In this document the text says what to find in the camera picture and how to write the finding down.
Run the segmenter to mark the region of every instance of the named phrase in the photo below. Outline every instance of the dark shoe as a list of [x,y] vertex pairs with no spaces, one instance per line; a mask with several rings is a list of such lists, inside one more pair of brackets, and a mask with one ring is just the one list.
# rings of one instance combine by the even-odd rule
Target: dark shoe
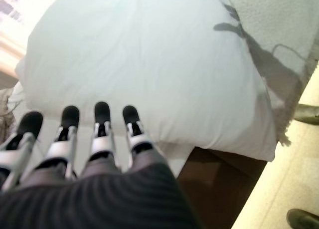
[[287,222],[293,229],[319,229],[319,217],[300,209],[289,210]]
[[303,123],[319,125],[319,107],[298,104],[294,119]]

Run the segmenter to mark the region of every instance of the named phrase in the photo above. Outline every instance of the floor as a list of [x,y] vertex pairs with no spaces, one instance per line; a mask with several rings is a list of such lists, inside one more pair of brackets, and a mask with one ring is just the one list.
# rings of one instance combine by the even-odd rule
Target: floor
[[[300,103],[319,106],[319,67]],[[319,215],[319,126],[293,121],[287,135],[291,146],[277,146],[233,229],[290,229],[292,208]]]

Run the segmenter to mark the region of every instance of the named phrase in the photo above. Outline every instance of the robotic hand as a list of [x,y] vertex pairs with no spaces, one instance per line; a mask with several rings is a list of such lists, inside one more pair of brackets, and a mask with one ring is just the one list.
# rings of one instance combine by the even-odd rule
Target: robotic hand
[[77,179],[73,171],[79,111],[69,106],[45,158],[20,182],[42,125],[40,113],[26,114],[0,146],[0,228],[201,228],[136,109],[127,106],[123,118],[131,152],[126,173],[119,169],[109,106],[99,102],[81,176]]

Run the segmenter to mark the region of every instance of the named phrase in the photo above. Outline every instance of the pillow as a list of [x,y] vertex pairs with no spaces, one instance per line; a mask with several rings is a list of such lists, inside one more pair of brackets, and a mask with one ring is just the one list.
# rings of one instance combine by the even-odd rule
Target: pillow
[[156,142],[272,160],[274,123],[262,78],[228,0],[57,0],[29,37],[17,70],[29,108],[59,118],[76,105],[93,125],[94,104],[136,106]]

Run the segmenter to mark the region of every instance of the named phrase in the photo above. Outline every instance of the blanket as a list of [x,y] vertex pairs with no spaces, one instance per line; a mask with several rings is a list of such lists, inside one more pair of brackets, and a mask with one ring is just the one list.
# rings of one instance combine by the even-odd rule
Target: blanket
[[[319,59],[319,0],[230,1],[268,87],[277,138],[288,144],[286,128]],[[218,30],[240,33],[240,27],[220,25]]]

